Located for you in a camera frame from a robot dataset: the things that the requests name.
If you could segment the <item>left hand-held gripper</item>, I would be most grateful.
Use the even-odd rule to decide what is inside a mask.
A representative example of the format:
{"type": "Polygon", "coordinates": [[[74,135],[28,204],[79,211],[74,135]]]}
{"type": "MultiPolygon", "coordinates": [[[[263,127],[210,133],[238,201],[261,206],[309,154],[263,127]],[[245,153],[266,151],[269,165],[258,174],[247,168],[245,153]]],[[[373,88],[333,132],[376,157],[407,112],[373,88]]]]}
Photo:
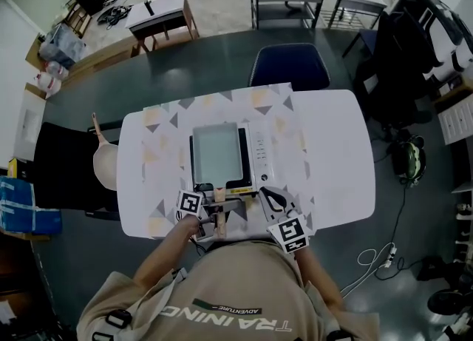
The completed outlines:
{"type": "Polygon", "coordinates": [[[217,240],[217,215],[235,211],[242,205],[240,199],[207,203],[203,193],[180,190],[175,208],[175,223],[185,217],[198,219],[197,231],[191,236],[195,241],[211,242],[217,240]]]}

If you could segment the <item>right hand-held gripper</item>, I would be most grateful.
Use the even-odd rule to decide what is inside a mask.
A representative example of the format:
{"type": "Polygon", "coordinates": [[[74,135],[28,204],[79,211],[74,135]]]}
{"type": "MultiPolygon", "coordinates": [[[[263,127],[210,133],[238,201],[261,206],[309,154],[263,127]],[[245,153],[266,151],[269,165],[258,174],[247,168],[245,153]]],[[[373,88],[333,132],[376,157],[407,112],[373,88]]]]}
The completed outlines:
{"type": "Polygon", "coordinates": [[[258,192],[268,221],[267,232],[285,254],[309,246],[310,216],[296,212],[296,199],[288,191],[263,186],[258,192]]]}

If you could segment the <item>person's right forearm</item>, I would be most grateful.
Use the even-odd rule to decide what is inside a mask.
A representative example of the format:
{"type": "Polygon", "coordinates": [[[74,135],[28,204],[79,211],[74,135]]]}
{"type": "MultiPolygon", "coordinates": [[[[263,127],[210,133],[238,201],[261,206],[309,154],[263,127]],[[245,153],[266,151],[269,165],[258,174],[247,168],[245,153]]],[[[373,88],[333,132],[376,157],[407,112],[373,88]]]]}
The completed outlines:
{"type": "Polygon", "coordinates": [[[322,267],[314,252],[307,248],[294,252],[304,284],[311,283],[320,293],[325,305],[334,311],[344,311],[344,300],[335,281],[322,267]]]}

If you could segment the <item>person's left forearm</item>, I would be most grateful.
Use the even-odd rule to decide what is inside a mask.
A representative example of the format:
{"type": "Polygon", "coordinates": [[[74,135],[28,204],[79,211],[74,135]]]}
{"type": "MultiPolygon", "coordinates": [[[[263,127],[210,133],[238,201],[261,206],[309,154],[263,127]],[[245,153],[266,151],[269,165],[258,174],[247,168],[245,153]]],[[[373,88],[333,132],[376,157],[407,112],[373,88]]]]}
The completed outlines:
{"type": "Polygon", "coordinates": [[[140,264],[133,281],[149,290],[176,268],[189,240],[197,233],[199,224],[198,218],[194,215],[186,215],[179,221],[160,245],[140,264]]]}

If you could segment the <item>beige printed t-shirt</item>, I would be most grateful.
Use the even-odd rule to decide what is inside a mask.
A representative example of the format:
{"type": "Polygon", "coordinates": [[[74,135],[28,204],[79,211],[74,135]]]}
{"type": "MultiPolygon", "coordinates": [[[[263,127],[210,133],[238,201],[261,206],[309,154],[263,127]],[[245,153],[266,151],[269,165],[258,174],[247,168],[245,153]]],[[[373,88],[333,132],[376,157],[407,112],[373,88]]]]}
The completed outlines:
{"type": "Polygon", "coordinates": [[[149,290],[113,272],[83,311],[78,341],[357,341],[373,338],[304,284],[270,243],[223,246],[149,290]]]}

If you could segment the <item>triangle patterned tablecloth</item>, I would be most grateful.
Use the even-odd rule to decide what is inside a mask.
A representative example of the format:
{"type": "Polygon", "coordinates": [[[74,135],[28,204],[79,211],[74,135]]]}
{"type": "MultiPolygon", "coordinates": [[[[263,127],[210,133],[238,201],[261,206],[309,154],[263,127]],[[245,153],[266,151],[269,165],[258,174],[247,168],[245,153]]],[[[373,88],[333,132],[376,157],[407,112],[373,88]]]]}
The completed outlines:
{"type": "MultiPolygon", "coordinates": [[[[270,133],[278,184],[314,223],[313,177],[302,123],[289,83],[224,91],[147,107],[142,116],[142,181],[146,234],[164,237],[175,223],[180,190],[194,192],[189,136],[195,127],[263,121],[270,133]]],[[[264,233],[268,226],[258,192],[240,195],[227,217],[227,235],[237,239],[264,233]]]]}

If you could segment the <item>white power strip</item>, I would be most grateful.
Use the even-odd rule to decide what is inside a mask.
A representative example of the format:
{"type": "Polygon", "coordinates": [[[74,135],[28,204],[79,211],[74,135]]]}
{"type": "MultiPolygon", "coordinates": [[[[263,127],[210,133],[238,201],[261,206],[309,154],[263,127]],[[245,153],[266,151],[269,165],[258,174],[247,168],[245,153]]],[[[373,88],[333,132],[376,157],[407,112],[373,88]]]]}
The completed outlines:
{"type": "Polygon", "coordinates": [[[391,249],[388,252],[386,260],[381,264],[382,268],[388,269],[392,265],[396,252],[397,252],[397,248],[395,247],[395,244],[393,243],[391,245],[391,249]]]}

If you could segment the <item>dark blue chair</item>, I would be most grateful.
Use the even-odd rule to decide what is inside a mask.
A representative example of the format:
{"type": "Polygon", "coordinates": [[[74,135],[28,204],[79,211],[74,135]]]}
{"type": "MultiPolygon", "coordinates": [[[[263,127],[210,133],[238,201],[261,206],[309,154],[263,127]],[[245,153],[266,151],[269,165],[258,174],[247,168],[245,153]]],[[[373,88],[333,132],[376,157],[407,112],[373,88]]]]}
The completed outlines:
{"type": "Polygon", "coordinates": [[[248,86],[283,83],[290,83],[294,92],[324,90],[330,86],[330,74],[315,45],[277,44],[258,52],[248,86]]]}

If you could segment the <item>dark green helmet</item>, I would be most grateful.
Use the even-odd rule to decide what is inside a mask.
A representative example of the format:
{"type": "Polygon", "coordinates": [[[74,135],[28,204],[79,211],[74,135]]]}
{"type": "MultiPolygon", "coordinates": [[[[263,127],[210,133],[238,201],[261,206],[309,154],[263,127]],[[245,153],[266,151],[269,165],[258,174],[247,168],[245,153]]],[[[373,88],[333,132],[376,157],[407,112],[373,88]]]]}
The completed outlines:
{"type": "Polygon", "coordinates": [[[417,186],[426,170],[425,141],[420,135],[392,143],[391,160],[394,174],[406,187],[417,186]]]}

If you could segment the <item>black office chair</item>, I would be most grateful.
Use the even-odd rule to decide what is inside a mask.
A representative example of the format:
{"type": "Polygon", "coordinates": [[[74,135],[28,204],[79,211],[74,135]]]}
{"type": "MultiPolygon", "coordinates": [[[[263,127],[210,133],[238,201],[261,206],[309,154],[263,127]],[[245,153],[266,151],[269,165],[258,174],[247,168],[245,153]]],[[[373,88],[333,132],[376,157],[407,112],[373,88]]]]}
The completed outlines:
{"type": "Polygon", "coordinates": [[[416,101],[426,94],[424,74],[436,62],[424,28],[407,11],[383,13],[372,57],[361,62],[353,80],[364,118],[403,129],[432,120],[416,101]]]}
{"type": "Polygon", "coordinates": [[[44,122],[33,159],[35,204],[41,209],[73,209],[101,220],[120,220],[117,194],[93,169],[99,140],[92,128],[69,129],[44,122]]]}

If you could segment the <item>white storage cabinet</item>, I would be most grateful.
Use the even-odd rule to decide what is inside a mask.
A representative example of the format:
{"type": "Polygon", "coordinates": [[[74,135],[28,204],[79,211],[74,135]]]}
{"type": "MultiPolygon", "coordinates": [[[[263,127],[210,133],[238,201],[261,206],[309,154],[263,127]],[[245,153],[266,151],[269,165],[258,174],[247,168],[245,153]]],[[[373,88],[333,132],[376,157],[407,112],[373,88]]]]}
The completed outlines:
{"type": "Polygon", "coordinates": [[[473,94],[442,111],[438,119],[446,145],[473,136],[473,94]]]}

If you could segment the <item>blue taped box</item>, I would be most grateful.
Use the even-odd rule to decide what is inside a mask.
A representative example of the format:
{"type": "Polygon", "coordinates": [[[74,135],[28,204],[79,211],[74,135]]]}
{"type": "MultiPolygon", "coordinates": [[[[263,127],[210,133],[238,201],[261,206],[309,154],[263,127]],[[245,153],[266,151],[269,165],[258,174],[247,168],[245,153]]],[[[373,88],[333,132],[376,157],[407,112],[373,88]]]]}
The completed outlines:
{"type": "Polygon", "coordinates": [[[31,183],[0,176],[0,229],[11,233],[59,234],[61,211],[38,207],[31,183]]]}

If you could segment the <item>white plastic bag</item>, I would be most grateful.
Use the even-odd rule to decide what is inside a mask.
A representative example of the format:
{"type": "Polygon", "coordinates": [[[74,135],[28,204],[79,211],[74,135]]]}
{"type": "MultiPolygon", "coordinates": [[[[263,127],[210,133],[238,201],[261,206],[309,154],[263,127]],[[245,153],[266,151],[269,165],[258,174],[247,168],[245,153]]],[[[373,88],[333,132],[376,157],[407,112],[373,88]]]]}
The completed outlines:
{"type": "Polygon", "coordinates": [[[69,70],[56,61],[45,63],[44,71],[35,77],[36,86],[49,98],[58,93],[64,81],[69,76],[69,70]]]}

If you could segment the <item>clear plastic bag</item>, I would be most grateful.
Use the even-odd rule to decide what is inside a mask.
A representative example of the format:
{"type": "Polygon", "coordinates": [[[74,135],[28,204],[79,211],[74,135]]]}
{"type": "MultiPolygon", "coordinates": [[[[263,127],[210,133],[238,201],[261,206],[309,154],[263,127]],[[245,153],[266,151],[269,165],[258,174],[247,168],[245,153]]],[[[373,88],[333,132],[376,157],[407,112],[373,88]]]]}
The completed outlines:
{"type": "Polygon", "coordinates": [[[86,44],[65,24],[58,24],[46,34],[38,54],[46,62],[55,61],[69,69],[88,52],[86,44]]]}

